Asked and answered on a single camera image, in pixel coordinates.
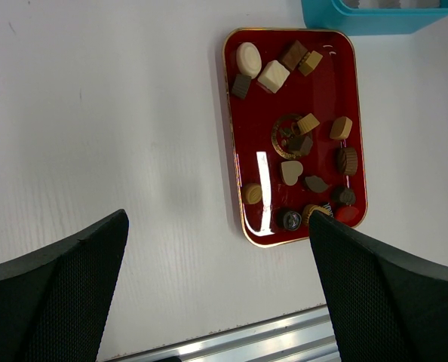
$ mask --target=black mesh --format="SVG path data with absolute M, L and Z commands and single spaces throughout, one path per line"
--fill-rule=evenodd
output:
M 343 362 L 410 361 L 412 346 L 376 258 L 318 212 L 311 246 Z
M 127 216 L 120 211 L 77 235 L 0 265 L 3 276 L 22 270 L 15 278 L 0 280 L 0 361 L 95 361 L 127 230 Z M 34 302 L 20 306 L 24 298 Z M 13 311 L 10 317 L 7 310 Z M 10 333 L 2 334 L 5 329 Z

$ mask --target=white surface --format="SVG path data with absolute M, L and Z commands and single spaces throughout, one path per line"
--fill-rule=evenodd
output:
M 124 207 L 100 360 L 324 303 L 308 242 L 236 226 L 222 103 L 227 33 L 301 27 L 299 1 L 30 1 L 0 0 L 0 262 Z M 360 230 L 448 265 L 448 18 L 353 41 Z

